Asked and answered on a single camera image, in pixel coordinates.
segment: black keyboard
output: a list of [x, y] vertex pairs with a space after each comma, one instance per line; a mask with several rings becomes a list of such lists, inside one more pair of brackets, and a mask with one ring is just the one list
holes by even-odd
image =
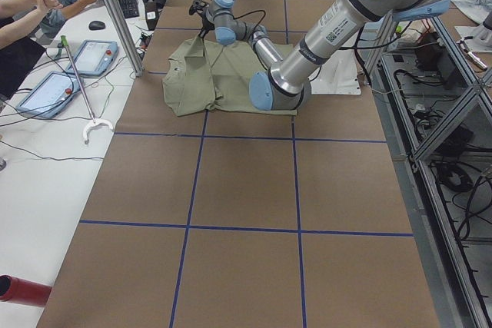
[[138, 17], [138, 0], [118, 0], [125, 18]]

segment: black mouse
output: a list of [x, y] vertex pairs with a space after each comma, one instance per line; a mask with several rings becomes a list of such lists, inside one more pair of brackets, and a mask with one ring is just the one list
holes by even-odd
[[104, 30], [106, 28], [106, 24], [103, 21], [92, 21], [89, 23], [89, 30]]

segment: red cylinder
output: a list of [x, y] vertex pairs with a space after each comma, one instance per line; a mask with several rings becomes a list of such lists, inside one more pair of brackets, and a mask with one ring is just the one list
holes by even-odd
[[11, 276], [0, 277], [0, 301], [44, 307], [51, 291], [52, 288], [44, 284]]

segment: khaki cloth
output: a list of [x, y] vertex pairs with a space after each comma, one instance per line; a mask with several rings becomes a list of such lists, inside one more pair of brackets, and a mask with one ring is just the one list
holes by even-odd
[[[276, 45], [287, 55], [291, 45]], [[186, 40], [169, 57], [171, 68], [163, 78], [164, 100], [177, 116], [207, 109], [263, 114], [296, 115], [296, 111], [259, 111], [249, 99], [249, 80], [264, 71], [248, 43], [222, 47], [198, 36]]]

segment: black shirt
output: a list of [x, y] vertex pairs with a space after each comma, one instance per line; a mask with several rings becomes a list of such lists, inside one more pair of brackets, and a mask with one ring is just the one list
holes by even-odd
[[[13, 21], [0, 19], [0, 28]], [[28, 37], [0, 49], [0, 94], [11, 98], [44, 52], [45, 48]]]

